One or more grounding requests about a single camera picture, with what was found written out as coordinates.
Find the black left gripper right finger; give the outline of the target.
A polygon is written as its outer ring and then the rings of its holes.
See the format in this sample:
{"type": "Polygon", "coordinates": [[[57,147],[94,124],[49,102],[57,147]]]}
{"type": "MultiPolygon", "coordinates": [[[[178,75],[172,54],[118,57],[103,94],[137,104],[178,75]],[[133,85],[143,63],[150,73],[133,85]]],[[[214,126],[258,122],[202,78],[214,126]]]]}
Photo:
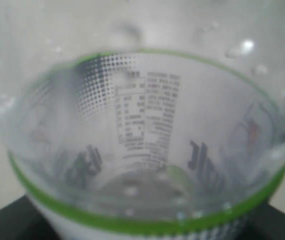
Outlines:
{"type": "Polygon", "coordinates": [[[258,208],[238,240],[285,240],[285,213],[269,202],[258,208]]]}

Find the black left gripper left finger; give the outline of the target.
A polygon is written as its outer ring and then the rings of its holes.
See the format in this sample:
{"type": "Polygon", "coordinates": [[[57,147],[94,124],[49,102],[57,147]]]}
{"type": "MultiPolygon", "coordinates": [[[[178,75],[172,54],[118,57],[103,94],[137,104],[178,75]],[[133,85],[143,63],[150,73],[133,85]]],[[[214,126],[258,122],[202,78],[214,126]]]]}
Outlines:
{"type": "Polygon", "coordinates": [[[0,240],[59,239],[25,195],[0,209],[0,240]]]}

